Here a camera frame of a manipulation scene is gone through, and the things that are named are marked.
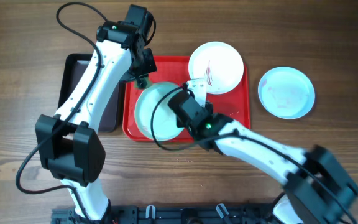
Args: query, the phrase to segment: black cable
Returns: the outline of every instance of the black cable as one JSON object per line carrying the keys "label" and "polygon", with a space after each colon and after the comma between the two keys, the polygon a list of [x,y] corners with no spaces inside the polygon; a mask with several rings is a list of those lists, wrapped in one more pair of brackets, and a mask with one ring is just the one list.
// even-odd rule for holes
{"label": "black cable", "polygon": [[81,208],[81,211],[83,212],[86,220],[88,221],[88,223],[92,223],[92,221],[90,220],[90,218],[88,217],[88,214],[86,213],[85,211],[85,208],[82,204],[82,201],[80,200],[80,196],[78,195],[78,192],[76,190],[75,187],[73,186],[70,186],[70,185],[60,185],[60,186],[56,186],[56,187],[51,187],[51,188],[48,188],[48,189],[43,189],[43,190],[27,190],[25,188],[23,188],[21,186],[21,183],[20,183],[20,177],[23,173],[23,170],[24,170],[24,167],[27,165],[27,163],[31,160],[31,158],[34,156],[34,154],[40,149],[41,146],[43,146],[47,141],[49,141],[51,138],[53,138],[57,133],[59,133],[63,127],[67,124],[67,122],[69,122],[70,119],[72,119],[72,117],[75,115],[75,113],[78,111],[78,109],[80,108],[80,106],[82,105],[82,102],[84,101],[84,99],[86,98],[86,96],[88,95],[88,93],[90,92],[93,84],[95,83],[98,75],[99,75],[99,72],[100,72],[100,69],[102,67],[102,55],[101,55],[101,52],[100,50],[98,49],[98,47],[96,46],[96,44],[94,44],[92,42],[92,40],[90,40],[89,38],[85,37],[84,35],[80,34],[79,32],[67,27],[65,24],[63,24],[61,21],[60,21],[60,18],[59,18],[59,14],[60,14],[60,11],[62,9],[64,9],[65,7],[67,6],[71,6],[71,5],[80,5],[80,6],[86,6],[92,10],[94,10],[95,12],[97,12],[105,21],[107,21],[107,18],[101,13],[99,12],[97,9],[95,9],[93,6],[90,6],[88,4],[85,4],[85,3],[82,3],[82,2],[69,2],[69,3],[66,3],[62,6],[59,7],[59,9],[57,10],[56,12],[56,20],[57,22],[63,27],[65,28],[66,30],[70,31],[71,33],[77,35],[78,37],[81,37],[82,39],[84,39],[85,41],[87,41],[89,44],[92,45],[92,47],[95,49],[96,51],[96,54],[98,55],[98,64],[97,64],[97,67],[96,67],[96,71],[95,71],[95,74],[91,80],[91,82],[89,83],[89,86],[86,88],[84,94],[82,95],[82,97],[80,98],[80,100],[78,100],[77,104],[75,105],[75,107],[72,109],[71,113],[68,115],[68,117],[62,121],[60,123],[60,125],[54,129],[51,133],[51,135],[49,135],[48,137],[46,137],[45,139],[43,139],[31,152],[30,154],[24,159],[22,165],[20,166],[20,168],[17,170],[17,174],[16,174],[16,187],[23,193],[26,193],[26,194],[43,194],[43,193],[47,193],[47,192],[51,192],[53,190],[58,190],[58,189],[63,189],[63,188],[66,188],[66,189],[70,189],[72,191],[72,193],[74,194],[77,202],[78,202],[78,205],[80,206]]}
{"label": "black cable", "polygon": [[150,36],[150,39],[146,41],[146,43],[145,43],[144,46],[147,46],[147,45],[152,41],[152,39],[153,39],[153,37],[154,37],[155,29],[157,28],[157,24],[156,24],[156,22],[155,22],[155,19],[153,19],[153,23],[154,23],[153,33],[152,33],[152,35]]}
{"label": "black cable", "polygon": [[228,138],[228,137],[234,137],[234,138],[240,138],[240,139],[245,139],[245,140],[248,140],[248,141],[252,141],[256,144],[259,144],[271,151],[273,151],[274,153],[278,154],[279,156],[283,157],[284,159],[290,161],[291,163],[293,163],[294,165],[296,165],[300,170],[302,170],[303,172],[305,172],[308,176],[310,176],[316,183],[318,183],[333,199],[334,201],[340,206],[340,208],[343,210],[343,212],[349,217],[349,219],[352,221],[353,224],[357,224],[357,221],[356,219],[353,217],[353,215],[350,213],[350,211],[345,208],[345,206],[339,201],[339,199],[335,196],[335,194],[330,191],[316,176],[314,176],[311,172],[309,172],[308,170],[306,170],[301,164],[299,164],[297,161],[295,161],[294,159],[292,159],[290,156],[276,150],[275,148],[269,146],[268,144],[265,144],[261,141],[258,141],[256,139],[252,139],[252,138],[249,138],[247,136],[240,136],[238,135],[238,133],[235,131],[233,133],[228,133],[228,134],[223,134],[223,135],[219,135],[219,136],[212,136],[212,137],[209,137],[209,138],[204,138],[202,140],[199,140],[199,141],[195,141],[193,142],[192,144],[190,145],[187,145],[187,146],[182,146],[182,147],[179,147],[179,148],[176,148],[176,149],[170,149],[170,148],[167,148],[165,146],[162,146],[158,141],[157,139],[155,138],[155,134],[154,134],[154,128],[153,128],[153,122],[154,122],[154,115],[155,115],[155,112],[158,108],[158,106],[161,104],[161,102],[166,99],[169,95],[171,95],[172,93],[176,92],[177,90],[180,90],[180,89],[186,89],[187,85],[183,85],[183,86],[180,86],[178,88],[175,88],[171,91],[169,91],[165,96],[163,96],[160,101],[158,101],[158,103],[155,105],[154,109],[153,109],[153,112],[152,112],[152,117],[151,117],[151,124],[150,124],[150,129],[151,129],[151,133],[152,133],[152,137],[153,137],[153,140],[154,140],[154,143],[156,143],[156,145],[158,145],[161,149],[164,149],[164,150],[167,150],[167,151],[180,151],[180,150],[184,150],[184,149],[188,149],[190,147],[193,147],[193,146],[196,146],[196,145],[199,145],[199,144],[203,144],[205,142],[208,142],[208,141],[216,141],[218,139],[223,139],[223,138]]}

